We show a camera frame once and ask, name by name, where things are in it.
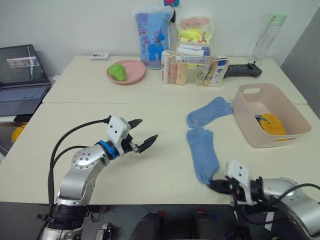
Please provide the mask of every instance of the black remote control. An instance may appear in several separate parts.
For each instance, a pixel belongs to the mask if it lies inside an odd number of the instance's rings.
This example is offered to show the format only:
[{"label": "black remote control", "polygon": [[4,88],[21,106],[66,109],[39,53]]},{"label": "black remote control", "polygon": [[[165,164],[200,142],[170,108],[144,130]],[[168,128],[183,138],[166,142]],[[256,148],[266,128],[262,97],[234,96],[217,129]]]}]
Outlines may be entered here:
[{"label": "black remote control", "polygon": [[227,77],[247,77],[251,76],[254,78],[259,77],[262,74],[262,70],[253,63],[240,64],[240,65],[229,65],[224,75]]}]

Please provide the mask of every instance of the yellow object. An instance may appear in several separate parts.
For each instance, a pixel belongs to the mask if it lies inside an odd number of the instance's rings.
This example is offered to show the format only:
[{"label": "yellow object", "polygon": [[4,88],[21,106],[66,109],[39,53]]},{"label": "yellow object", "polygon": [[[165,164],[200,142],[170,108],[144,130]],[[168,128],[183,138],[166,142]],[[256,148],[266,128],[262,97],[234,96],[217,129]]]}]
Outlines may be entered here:
[{"label": "yellow object", "polygon": [[23,130],[25,129],[25,127],[26,127],[26,125],[27,125],[26,122],[24,122],[23,124],[24,124],[24,125],[21,125],[21,126],[17,127],[17,128],[13,131],[13,133],[11,134],[11,141],[12,141],[13,143],[18,139],[18,137],[20,136],[20,134],[23,132]]},{"label": "yellow object", "polygon": [[209,43],[214,28],[208,17],[187,17],[176,25],[179,41],[194,43]]},{"label": "yellow object", "polygon": [[286,130],[279,118],[272,113],[266,113],[260,116],[259,124],[262,129],[272,135],[286,135]]}]

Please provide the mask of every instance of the basket handle hole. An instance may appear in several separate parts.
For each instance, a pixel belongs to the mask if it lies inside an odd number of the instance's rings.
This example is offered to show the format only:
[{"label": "basket handle hole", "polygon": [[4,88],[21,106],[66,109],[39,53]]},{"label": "basket handle hole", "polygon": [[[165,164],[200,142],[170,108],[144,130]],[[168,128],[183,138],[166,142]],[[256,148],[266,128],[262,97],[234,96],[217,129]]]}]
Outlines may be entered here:
[{"label": "basket handle hole", "polygon": [[284,141],[290,141],[293,139],[296,139],[296,137],[278,138],[278,139],[274,140],[274,142],[284,142]]},{"label": "basket handle hole", "polygon": [[260,92],[260,88],[247,88],[243,91],[243,94],[257,94]]}]

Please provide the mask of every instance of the bottle cap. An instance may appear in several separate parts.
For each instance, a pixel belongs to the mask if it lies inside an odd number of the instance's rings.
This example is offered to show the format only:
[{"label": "bottle cap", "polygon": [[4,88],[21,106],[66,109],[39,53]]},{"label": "bottle cap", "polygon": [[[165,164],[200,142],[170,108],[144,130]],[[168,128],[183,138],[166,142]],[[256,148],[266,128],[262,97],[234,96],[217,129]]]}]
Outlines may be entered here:
[{"label": "bottle cap", "polygon": [[210,56],[210,48],[207,46],[203,46],[201,50],[204,51],[203,56]]},{"label": "bottle cap", "polygon": [[227,60],[219,60],[218,66],[226,65]]},{"label": "bottle cap", "polygon": [[279,13],[279,12],[273,12],[270,16],[270,25],[273,26],[282,26],[287,18],[287,14],[285,13]]}]

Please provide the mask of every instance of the laptop screen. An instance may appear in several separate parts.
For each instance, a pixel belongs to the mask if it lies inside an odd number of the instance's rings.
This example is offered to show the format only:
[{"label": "laptop screen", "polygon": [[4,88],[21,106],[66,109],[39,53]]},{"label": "laptop screen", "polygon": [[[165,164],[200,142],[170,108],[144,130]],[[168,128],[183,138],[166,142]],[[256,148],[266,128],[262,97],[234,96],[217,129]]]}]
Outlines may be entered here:
[{"label": "laptop screen", "polygon": [[0,48],[0,85],[49,83],[32,45]]}]

